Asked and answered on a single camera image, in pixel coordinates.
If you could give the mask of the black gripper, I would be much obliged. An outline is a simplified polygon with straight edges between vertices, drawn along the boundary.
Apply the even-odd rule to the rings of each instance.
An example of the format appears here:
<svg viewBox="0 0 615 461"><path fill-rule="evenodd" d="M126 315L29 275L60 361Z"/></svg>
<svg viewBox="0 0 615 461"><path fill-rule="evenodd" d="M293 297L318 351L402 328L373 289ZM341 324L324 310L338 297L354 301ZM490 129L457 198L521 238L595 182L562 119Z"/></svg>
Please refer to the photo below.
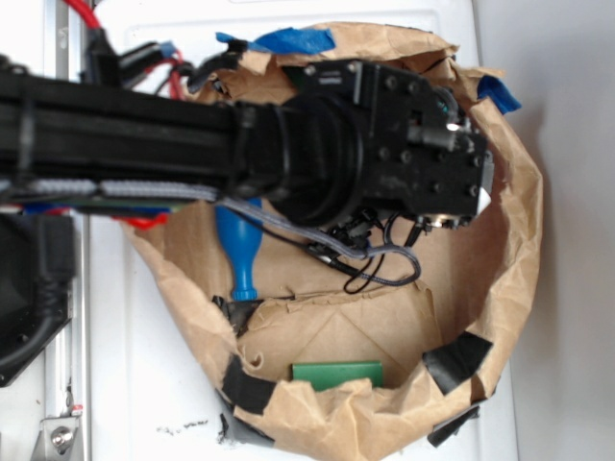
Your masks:
<svg viewBox="0 0 615 461"><path fill-rule="evenodd" d="M368 61L317 62L305 74L305 102L350 142L333 173L346 206L444 228L466 226L489 207L492 155L449 89Z"/></svg>

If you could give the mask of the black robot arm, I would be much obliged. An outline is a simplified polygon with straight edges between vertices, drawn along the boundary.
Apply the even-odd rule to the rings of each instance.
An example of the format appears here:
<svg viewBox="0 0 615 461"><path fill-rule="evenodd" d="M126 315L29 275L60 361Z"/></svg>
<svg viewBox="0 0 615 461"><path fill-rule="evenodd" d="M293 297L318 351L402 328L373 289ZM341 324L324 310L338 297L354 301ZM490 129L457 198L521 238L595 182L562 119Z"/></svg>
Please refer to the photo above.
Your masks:
<svg viewBox="0 0 615 461"><path fill-rule="evenodd" d="M1 200L154 215L261 197L303 227L361 207L464 226L489 205L487 140L455 124L448 92L367 61L292 69L281 105L200 105L1 74Z"/></svg>

